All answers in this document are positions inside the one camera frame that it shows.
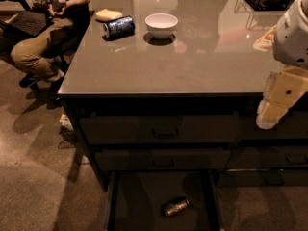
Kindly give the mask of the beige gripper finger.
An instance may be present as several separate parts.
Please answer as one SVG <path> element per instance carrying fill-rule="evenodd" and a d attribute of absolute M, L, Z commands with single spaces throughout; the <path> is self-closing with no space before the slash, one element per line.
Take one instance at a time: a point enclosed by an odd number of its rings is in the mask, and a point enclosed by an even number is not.
<path fill-rule="evenodd" d="M 308 91 L 308 70 L 286 65 L 279 73 L 272 72 L 265 85 L 264 99 L 290 109 Z"/>
<path fill-rule="evenodd" d="M 256 124 L 261 129 L 271 129 L 287 112 L 285 106 L 263 99 L 257 109 Z"/>

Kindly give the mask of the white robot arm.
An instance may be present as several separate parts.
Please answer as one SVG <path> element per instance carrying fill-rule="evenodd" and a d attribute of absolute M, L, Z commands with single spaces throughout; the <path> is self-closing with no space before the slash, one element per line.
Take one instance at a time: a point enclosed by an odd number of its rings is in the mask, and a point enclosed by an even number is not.
<path fill-rule="evenodd" d="M 269 75 L 257 110 L 258 127 L 271 129 L 308 91 L 308 0 L 295 0 L 253 47 L 284 65 Z"/>

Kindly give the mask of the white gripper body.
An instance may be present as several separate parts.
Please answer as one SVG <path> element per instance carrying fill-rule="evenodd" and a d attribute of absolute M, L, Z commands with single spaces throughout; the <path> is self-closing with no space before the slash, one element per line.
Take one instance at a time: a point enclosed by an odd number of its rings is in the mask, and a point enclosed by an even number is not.
<path fill-rule="evenodd" d="M 295 0 L 280 17 L 272 48 L 277 61 L 308 68 L 308 0 Z"/>

